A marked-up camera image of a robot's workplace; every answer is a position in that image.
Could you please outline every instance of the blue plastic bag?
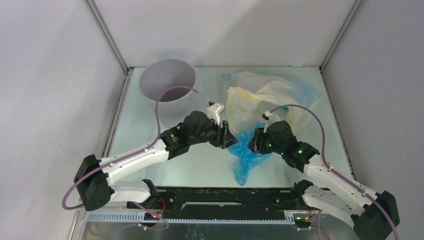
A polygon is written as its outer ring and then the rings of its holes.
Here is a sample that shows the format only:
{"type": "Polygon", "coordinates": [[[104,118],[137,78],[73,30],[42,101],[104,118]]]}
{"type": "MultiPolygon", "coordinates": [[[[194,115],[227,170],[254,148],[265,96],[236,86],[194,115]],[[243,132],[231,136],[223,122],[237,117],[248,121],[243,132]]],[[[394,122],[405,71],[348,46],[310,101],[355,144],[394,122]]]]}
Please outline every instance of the blue plastic bag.
{"type": "Polygon", "coordinates": [[[257,122],[255,125],[237,133],[235,137],[238,139],[238,143],[228,148],[228,151],[232,155],[237,156],[240,160],[240,162],[234,166],[235,180],[240,186],[244,186],[246,184],[249,174],[254,167],[260,165],[267,158],[271,157],[271,154],[253,153],[248,148],[249,142],[255,135],[255,129],[263,128],[264,126],[264,123],[257,122]]]}

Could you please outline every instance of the gray wall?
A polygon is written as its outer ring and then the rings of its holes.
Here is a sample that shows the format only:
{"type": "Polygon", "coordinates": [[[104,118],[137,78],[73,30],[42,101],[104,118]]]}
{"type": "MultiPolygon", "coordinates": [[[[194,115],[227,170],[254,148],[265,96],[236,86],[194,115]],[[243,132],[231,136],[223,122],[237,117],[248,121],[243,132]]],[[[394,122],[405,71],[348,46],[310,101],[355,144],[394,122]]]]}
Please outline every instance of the gray wall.
{"type": "Polygon", "coordinates": [[[368,0],[324,76],[360,181],[395,195],[402,239],[422,239],[424,1],[368,0]]]}
{"type": "Polygon", "coordinates": [[[101,151],[123,73],[84,1],[0,6],[0,239],[62,240],[62,197],[101,151]]]}

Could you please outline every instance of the clear plastic bag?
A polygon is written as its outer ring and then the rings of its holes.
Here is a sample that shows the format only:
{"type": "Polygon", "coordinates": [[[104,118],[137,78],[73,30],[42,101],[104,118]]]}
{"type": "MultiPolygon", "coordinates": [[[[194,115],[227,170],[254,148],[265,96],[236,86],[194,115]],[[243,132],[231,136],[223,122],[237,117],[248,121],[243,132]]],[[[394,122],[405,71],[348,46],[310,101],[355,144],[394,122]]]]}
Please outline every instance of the clear plastic bag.
{"type": "MultiPolygon", "coordinates": [[[[249,71],[225,73],[221,77],[228,81],[226,116],[231,131],[238,139],[238,144],[228,148],[228,151],[240,159],[234,166],[234,175],[237,183],[243,186],[252,169],[271,156],[255,154],[248,148],[255,128],[265,126],[262,114],[285,104],[302,105],[313,110],[321,93],[296,77],[265,76],[249,71]]],[[[303,128],[311,119],[309,114],[297,107],[285,107],[275,113],[281,120],[286,120],[294,131],[303,128]]]]}

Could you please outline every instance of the white plastic bag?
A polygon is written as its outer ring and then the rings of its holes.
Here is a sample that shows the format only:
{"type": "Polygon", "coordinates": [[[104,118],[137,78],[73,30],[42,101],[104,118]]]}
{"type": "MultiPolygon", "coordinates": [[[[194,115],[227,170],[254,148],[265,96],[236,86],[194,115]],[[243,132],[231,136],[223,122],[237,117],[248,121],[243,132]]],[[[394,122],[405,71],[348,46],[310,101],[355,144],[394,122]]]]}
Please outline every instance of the white plastic bag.
{"type": "MultiPolygon", "coordinates": [[[[257,122],[264,123],[262,114],[277,106],[297,104],[313,110],[321,97],[316,88],[295,77],[266,76],[250,71],[234,76],[225,109],[229,125],[235,133],[257,122]]],[[[281,120],[286,120],[294,131],[303,128],[311,119],[309,114],[297,107],[283,108],[275,113],[281,120]]]]}

